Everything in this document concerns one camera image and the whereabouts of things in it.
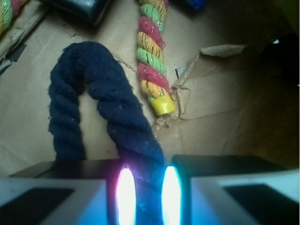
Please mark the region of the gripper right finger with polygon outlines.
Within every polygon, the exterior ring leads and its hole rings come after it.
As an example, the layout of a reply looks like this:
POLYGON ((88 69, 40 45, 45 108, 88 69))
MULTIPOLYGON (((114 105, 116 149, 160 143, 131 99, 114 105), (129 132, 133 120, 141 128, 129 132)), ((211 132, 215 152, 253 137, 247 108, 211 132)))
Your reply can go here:
POLYGON ((300 171, 255 156, 174 155, 162 210, 166 225, 297 225, 300 171))

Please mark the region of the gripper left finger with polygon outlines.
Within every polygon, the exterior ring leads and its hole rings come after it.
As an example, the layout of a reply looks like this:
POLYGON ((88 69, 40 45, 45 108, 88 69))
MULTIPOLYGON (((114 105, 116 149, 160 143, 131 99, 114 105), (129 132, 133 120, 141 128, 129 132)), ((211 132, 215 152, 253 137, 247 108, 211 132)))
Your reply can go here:
POLYGON ((119 159, 42 162, 0 179, 3 225, 133 225, 135 207, 119 159))

